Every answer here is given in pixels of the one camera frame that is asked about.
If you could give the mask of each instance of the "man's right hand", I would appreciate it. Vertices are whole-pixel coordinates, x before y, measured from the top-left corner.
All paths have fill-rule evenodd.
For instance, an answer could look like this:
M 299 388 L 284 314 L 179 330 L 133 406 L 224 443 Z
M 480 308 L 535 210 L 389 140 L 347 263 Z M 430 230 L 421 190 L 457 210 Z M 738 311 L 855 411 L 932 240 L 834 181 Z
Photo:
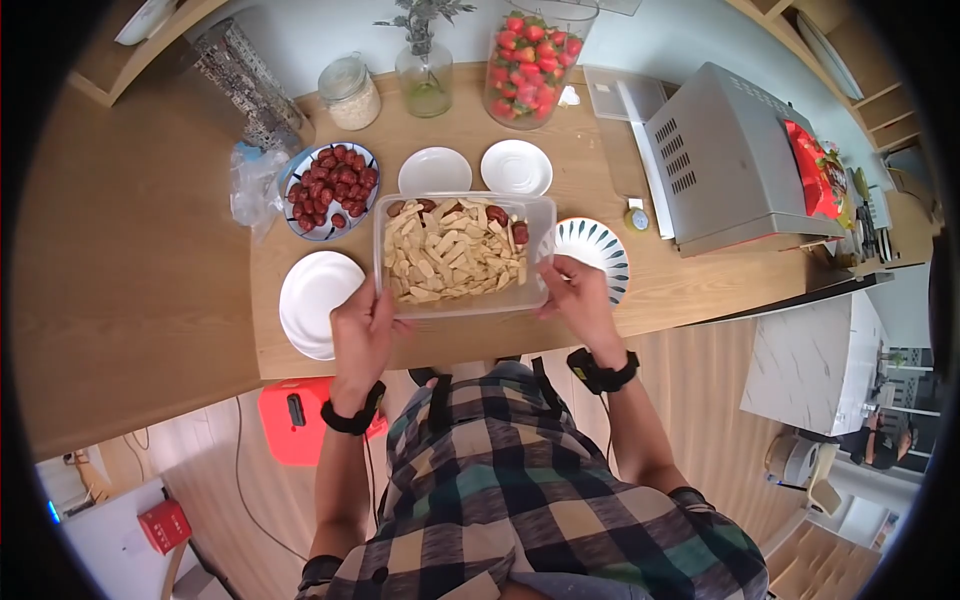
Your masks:
M 562 254 L 555 254 L 552 264 L 542 261 L 537 270 L 550 290 L 549 300 L 535 310 L 537 315 L 549 319 L 559 314 L 599 367 L 617 371 L 626 367 L 627 349 L 613 325 L 607 274 Z

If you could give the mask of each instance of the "wrist strap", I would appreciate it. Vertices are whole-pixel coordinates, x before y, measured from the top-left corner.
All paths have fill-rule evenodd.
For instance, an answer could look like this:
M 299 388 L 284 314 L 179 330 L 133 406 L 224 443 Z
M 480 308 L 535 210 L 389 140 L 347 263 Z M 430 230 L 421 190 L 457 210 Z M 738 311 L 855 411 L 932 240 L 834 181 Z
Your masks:
M 353 436 L 362 436 L 367 433 L 367 429 L 373 422 L 376 410 L 380 408 L 380 401 L 383 400 L 383 395 L 386 392 L 387 386 L 383 385 L 382 381 L 377 381 L 367 394 L 367 401 L 364 403 L 364 407 L 358 410 L 351 419 L 338 415 L 333 410 L 333 402 L 329 399 L 324 402 L 324 406 L 321 407 L 320 416 L 334 431 L 349 433 Z
M 640 362 L 635 352 L 627 352 L 627 366 L 620 371 L 601 369 L 597 366 L 593 355 L 586 348 L 580 348 L 566 357 L 566 365 L 573 374 L 584 382 L 587 389 L 600 396 L 602 392 L 619 392 L 620 388 L 636 377 L 636 369 Z

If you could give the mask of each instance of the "glass jar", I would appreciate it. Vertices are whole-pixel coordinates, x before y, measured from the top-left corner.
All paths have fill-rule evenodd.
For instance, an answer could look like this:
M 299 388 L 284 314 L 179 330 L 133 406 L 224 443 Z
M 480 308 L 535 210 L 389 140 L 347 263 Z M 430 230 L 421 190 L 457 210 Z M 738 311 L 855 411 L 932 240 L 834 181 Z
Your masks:
M 427 119 L 453 106 L 453 55 L 433 34 L 414 39 L 396 56 L 396 77 L 407 112 Z
M 600 13 L 596 0 L 501 0 L 506 14 L 493 33 L 484 108 L 515 130 L 543 127 Z
M 380 114 L 380 94 L 358 52 L 329 64 L 317 80 L 317 92 L 342 130 L 362 130 Z

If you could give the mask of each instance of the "person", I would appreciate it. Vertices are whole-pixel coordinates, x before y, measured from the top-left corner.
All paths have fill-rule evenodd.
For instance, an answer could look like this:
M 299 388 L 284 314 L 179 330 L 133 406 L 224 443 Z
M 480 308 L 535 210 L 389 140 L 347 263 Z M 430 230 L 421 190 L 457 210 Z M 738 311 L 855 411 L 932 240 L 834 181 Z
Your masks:
M 329 425 L 361 413 L 391 354 L 389 294 L 372 280 L 330 316 L 337 377 L 316 477 L 317 533 L 299 600 L 313 598 L 762 598 L 754 542 L 687 483 L 613 324 L 606 275 L 566 256 L 538 271 L 559 317 L 604 373 L 620 478 L 561 399 L 516 361 L 417 389 L 390 426 L 390 481 L 370 509 L 364 440 Z
M 895 443 L 894 438 L 878 430 L 878 426 L 883 426 L 883 415 L 874 411 L 859 431 L 841 437 L 840 449 L 850 452 L 850 460 L 857 465 L 866 463 L 878 470 L 886 470 L 903 460 L 917 439 L 917 429 L 912 421 L 908 422 Z

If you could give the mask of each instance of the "hand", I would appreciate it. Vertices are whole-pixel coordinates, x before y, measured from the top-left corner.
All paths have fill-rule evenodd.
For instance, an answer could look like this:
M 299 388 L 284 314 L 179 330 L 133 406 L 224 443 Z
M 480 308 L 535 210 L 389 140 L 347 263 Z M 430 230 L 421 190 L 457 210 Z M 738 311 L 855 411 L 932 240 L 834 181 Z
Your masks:
M 367 394 L 390 360 L 393 332 L 409 334 L 412 324 L 394 321 L 394 298 L 389 293 L 376 297 L 373 276 L 346 302 L 330 312 L 333 355 L 337 377 L 330 386 L 330 401 L 341 417 L 352 418 L 361 410 Z
M 613 324 L 607 274 L 561 254 L 554 255 L 552 264 L 542 261 L 537 270 L 550 290 L 549 300 L 535 310 L 537 316 L 549 319 L 559 314 L 601 368 L 626 367 L 627 349 Z

